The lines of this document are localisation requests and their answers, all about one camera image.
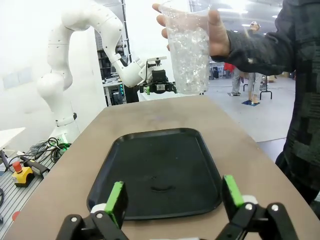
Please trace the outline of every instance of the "brown table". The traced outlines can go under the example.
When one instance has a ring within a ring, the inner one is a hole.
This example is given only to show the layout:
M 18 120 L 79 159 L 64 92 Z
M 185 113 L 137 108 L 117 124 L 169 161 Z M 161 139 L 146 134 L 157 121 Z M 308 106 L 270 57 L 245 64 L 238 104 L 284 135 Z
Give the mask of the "brown table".
M 105 108 L 35 190 L 4 239 L 55 239 L 68 214 L 89 214 L 88 193 L 114 140 L 129 133 L 181 127 L 200 131 L 220 174 L 233 175 L 242 194 L 254 195 L 263 207 L 283 203 L 299 238 L 319 239 L 320 221 L 296 189 L 255 141 L 205 96 Z M 227 222 L 221 204 L 207 214 L 125 222 L 122 229 L 131 240 L 214 240 Z M 259 236 L 251 233 L 246 239 Z

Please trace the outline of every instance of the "black mat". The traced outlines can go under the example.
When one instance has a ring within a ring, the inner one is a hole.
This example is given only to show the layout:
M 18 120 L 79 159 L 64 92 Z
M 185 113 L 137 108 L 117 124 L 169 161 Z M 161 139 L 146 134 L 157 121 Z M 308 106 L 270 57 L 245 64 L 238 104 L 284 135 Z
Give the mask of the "black mat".
M 259 104 L 260 104 L 260 102 L 252 103 L 252 101 L 247 100 L 247 101 L 242 102 L 242 104 L 244 104 L 244 105 L 248 105 L 248 106 L 251 106 L 251 107 L 255 107 L 255 106 L 259 105 Z
M 221 177 L 200 133 L 190 128 L 117 139 L 89 193 L 89 210 L 107 202 L 116 181 L 126 184 L 126 220 L 203 214 L 221 203 Z

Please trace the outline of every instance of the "gray floor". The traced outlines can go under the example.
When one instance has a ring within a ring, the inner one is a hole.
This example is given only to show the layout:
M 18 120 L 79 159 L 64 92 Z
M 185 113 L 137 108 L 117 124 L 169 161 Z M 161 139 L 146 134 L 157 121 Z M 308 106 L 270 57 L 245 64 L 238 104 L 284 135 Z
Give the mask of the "gray floor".
M 269 93 L 263 93 L 260 104 L 253 107 L 241 104 L 248 100 L 248 88 L 240 86 L 241 96 L 229 96 L 232 80 L 215 79 L 209 81 L 209 91 L 205 93 L 219 105 L 239 127 L 243 128 L 256 142 L 282 139 L 287 136 L 295 100 L 295 81 L 278 77 L 270 83 Z
M 260 141 L 258 145 L 268 155 L 268 157 L 275 163 L 277 157 L 284 149 L 286 138 L 280 138 L 270 141 Z

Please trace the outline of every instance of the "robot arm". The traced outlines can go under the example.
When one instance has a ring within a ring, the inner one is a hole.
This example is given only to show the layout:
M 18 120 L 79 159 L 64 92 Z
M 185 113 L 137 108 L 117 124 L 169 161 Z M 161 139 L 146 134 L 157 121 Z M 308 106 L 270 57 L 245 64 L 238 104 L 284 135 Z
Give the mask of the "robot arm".
M 68 142 L 72 142 L 79 135 L 75 122 L 77 114 L 73 112 L 70 101 L 63 94 L 73 82 L 68 58 L 70 37 L 73 32 L 85 31 L 90 26 L 101 35 L 103 50 L 124 85 L 134 87 L 145 79 L 149 82 L 152 70 L 155 69 L 146 66 L 147 61 L 140 58 L 128 66 L 123 65 L 120 54 L 116 53 L 123 24 L 107 7 L 91 2 L 65 11 L 61 16 L 61 24 L 49 35 L 47 62 L 51 66 L 51 73 L 39 79 L 37 90 L 54 114 L 56 128 L 51 137 L 68 134 Z
M 134 87 L 142 81 L 142 73 L 146 73 L 145 62 L 139 58 L 128 66 L 121 62 L 120 54 L 116 53 L 116 45 L 122 35 L 123 24 L 107 7 L 92 3 L 65 11 L 61 16 L 62 25 L 53 29 L 49 35 L 47 62 L 51 73 L 63 76 L 63 90 L 68 89 L 72 82 L 69 69 L 69 42 L 75 31 L 85 31 L 92 26 L 102 38 L 103 50 L 110 63 L 115 67 L 123 83 Z

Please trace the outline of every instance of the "person's hand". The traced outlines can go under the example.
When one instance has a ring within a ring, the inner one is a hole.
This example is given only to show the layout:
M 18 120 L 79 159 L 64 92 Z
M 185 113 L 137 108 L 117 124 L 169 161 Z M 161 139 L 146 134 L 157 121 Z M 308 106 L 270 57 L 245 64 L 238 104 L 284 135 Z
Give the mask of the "person's hand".
M 161 13 L 159 11 L 159 4 L 153 4 L 152 8 Z M 158 15 L 156 20 L 161 26 L 166 26 L 165 17 L 163 15 Z M 208 14 L 208 21 L 210 56 L 228 57 L 230 53 L 230 43 L 225 25 L 220 18 L 219 12 L 217 10 L 210 10 Z M 168 38 L 166 28 L 162 30 L 161 34 L 164 38 Z

